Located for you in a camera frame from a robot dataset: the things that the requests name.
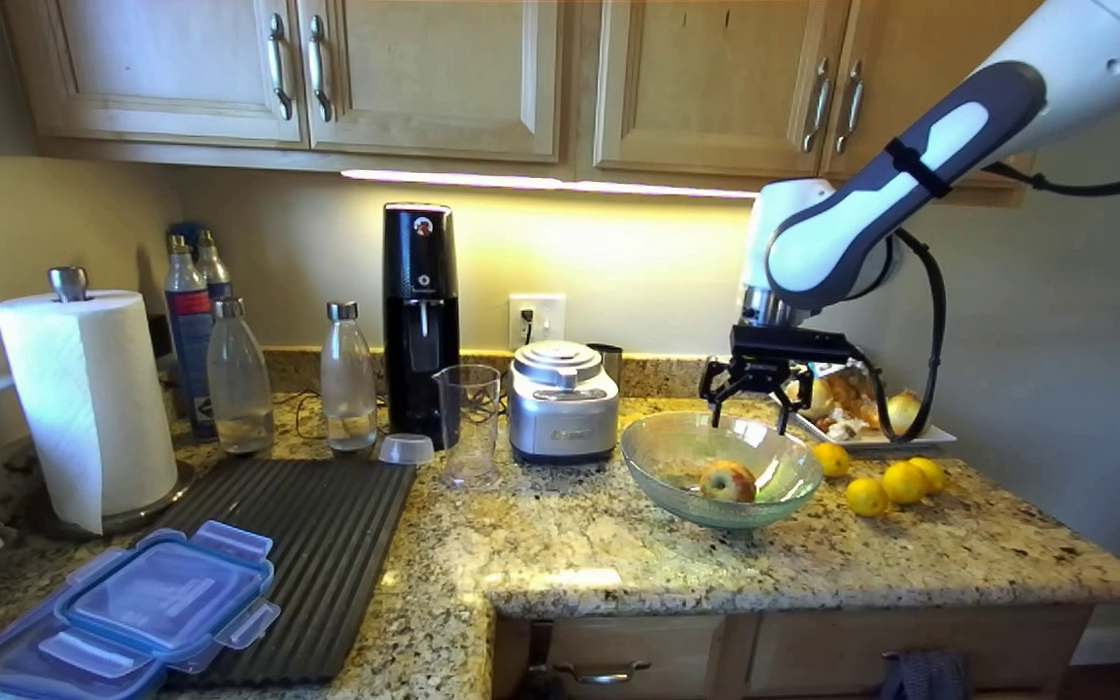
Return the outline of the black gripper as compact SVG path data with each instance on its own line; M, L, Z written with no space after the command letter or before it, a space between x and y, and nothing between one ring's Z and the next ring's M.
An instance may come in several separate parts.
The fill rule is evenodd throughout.
M701 397L706 399L706 422L718 428L724 405L740 392L769 392L793 413L813 405L813 364L843 364L856 347L832 329L806 327L749 327L729 329L729 353L706 360L701 371Z

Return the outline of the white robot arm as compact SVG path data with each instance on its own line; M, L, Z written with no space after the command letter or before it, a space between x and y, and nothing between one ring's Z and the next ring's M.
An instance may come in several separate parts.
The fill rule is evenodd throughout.
M929 196L944 196L968 171L1077 196L1120 195L1120 180L1055 181L1005 165L1012 151L1038 146L1117 108L1120 0L1047 0L846 181L762 185L749 209L729 356L706 360L701 371L710 416L724 416L733 392L769 392L776 422L790 422L813 397L813 360L863 360L843 335L806 329L802 317L874 292L893 268L893 244L922 255L933 288L933 342L944 342L942 268L902 221Z

